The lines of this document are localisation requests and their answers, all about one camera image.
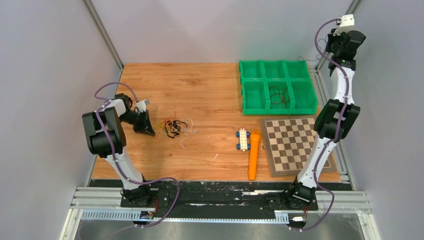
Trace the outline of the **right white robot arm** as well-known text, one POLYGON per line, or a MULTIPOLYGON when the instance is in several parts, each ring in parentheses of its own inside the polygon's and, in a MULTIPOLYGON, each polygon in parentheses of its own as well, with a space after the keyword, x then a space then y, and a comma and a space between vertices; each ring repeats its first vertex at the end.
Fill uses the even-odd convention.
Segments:
POLYGON ((328 69, 334 96, 316 118, 311 153, 285 195, 285 204, 290 209, 297 210, 312 203, 326 160, 339 141, 347 136, 360 114, 361 109, 353 100, 352 85, 356 70, 354 58, 365 39, 366 36, 357 30, 338 32, 333 29, 328 34, 325 51, 331 54, 328 69))

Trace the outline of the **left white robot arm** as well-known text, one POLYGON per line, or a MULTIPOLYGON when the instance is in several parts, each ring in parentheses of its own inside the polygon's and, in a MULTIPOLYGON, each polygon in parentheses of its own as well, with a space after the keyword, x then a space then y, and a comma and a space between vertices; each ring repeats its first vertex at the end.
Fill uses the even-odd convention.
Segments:
POLYGON ((98 110, 82 115, 89 151, 105 159, 116 171, 123 184, 122 198, 140 207, 147 207, 153 202, 153 193, 128 155, 122 123, 132 125, 137 134, 154 137, 156 133, 150 121, 148 104, 148 99, 133 103, 129 96, 120 93, 98 110))

